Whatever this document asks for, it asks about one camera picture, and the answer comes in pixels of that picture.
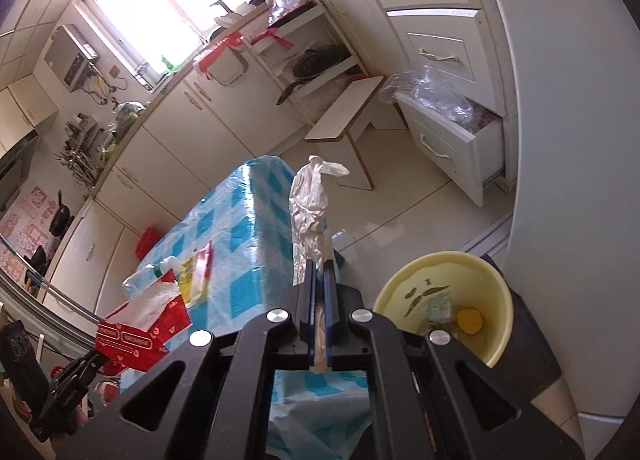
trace red plastic bag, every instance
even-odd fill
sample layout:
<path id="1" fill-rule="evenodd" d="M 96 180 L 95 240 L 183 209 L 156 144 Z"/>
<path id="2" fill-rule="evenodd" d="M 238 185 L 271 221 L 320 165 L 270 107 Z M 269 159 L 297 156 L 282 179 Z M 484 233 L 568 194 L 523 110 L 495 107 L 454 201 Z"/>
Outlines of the red plastic bag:
<path id="1" fill-rule="evenodd" d="M 154 245 L 162 239 L 164 236 L 163 233 L 155 229 L 154 227 L 149 227 L 145 233 L 140 238 L 138 245 L 136 246 L 136 256 L 140 261 L 149 253 L 149 251 L 154 247 Z"/>

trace cabinet handle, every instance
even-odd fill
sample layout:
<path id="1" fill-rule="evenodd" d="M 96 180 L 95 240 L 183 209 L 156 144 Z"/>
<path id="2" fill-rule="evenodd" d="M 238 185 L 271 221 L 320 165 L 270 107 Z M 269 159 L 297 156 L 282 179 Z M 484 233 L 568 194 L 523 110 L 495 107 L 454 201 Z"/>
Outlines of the cabinet handle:
<path id="1" fill-rule="evenodd" d="M 189 99 L 189 102 L 190 102 L 191 104 L 193 104 L 193 106 L 197 107 L 199 110 L 201 110 L 201 111 L 202 111 L 202 106 L 201 106 L 200 104 L 198 104 L 198 103 L 196 102 L 196 100 L 195 100 L 195 99 L 194 99 L 194 98 L 193 98 L 189 93 L 187 93 L 187 92 L 185 91 L 185 92 L 184 92 L 184 96 L 185 96 L 185 97 L 187 97 L 187 98 Z"/>
<path id="2" fill-rule="evenodd" d="M 451 157 L 448 154 L 446 154 L 446 153 L 445 154 L 441 154 L 441 153 L 438 153 L 437 151 L 434 151 L 433 148 L 424 141 L 424 135 L 422 133 L 420 133 L 420 143 L 423 146 L 425 146 L 429 151 L 431 151 L 434 156 L 437 156 L 438 158 L 446 158 L 446 159 L 451 160 Z"/>
<path id="3" fill-rule="evenodd" d="M 198 90 L 199 94 L 201 94 L 204 98 L 211 102 L 211 97 L 207 94 L 206 91 L 204 91 L 204 88 L 201 85 L 199 85 L 197 82 L 194 82 L 193 86 L 196 88 L 196 90 Z"/>
<path id="4" fill-rule="evenodd" d="M 127 184 L 127 182 L 121 175 L 118 175 L 118 180 L 120 180 L 120 183 L 122 183 L 122 185 L 124 185 L 125 187 L 128 187 L 129 189 L 133 189 L 133 185 Z"/>
<path id="5" fill-rule="evenodd" d="M 122 174 L 124 174 L 129 180 L 131 180 L 132 182 L 136 182 L 138 181 L 138 179 L 135 177 L 135 175 L 129 171 L 126 167 L 123 167 L 121 169 Z"/>
<path id="6" fill-rule="evenodd" d="M 437 56 L 437 55 L 430 54 L 424 48 L 420 48 L 420 55 L 422 57 L 426 57 L 430 61 L 435 61 L 435 62 L 443 62 L 443 61 L 460 62 L 460 59 L 458 58 L 458 56 L 450 55 L 450 56 L 447 56 L 447 57 L 440 57 L 440 56 Z"/>

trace frying pan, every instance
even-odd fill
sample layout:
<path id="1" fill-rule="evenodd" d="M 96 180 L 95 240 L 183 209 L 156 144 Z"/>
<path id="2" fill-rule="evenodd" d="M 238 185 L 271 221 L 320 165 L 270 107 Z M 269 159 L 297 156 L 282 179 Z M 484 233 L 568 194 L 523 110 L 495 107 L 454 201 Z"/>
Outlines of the frying pan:
<path id="1" fill-rule="evenodd" d="M 307 50 L 293 68 L 293 76 L 298 80 L 285 88 L 276 104 L 279 106 L 298 86 L 313 80 L 348 56 L 349 52 L 343 45 L 327 45 L 317 50 Z"/>

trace wall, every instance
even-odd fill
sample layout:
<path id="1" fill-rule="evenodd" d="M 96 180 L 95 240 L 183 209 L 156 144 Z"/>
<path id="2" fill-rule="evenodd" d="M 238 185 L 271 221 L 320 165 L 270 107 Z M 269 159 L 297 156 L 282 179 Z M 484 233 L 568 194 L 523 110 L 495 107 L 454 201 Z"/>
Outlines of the wall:
<path id="1" fill-rule="evenodd" d="M 506 278 L 578 410 L 625 416 L 640 390 L 640 32 L 622 0 L 498 4 L 520 114 Z"/>

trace red package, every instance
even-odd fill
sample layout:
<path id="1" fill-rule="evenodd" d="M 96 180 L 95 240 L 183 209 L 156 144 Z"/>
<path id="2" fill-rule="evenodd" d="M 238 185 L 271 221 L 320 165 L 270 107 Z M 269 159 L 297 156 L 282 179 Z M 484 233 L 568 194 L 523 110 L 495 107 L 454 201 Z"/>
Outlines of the red package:
<path id="1" fill-rule="evenodd" d="M 148 371 L 169 353 L 164 344 L 190 324 L 174 273 L 169 271 L 98 325 L 95 349 L 113 361 L 103 371 L 111 376 L 125 368 Z"/>

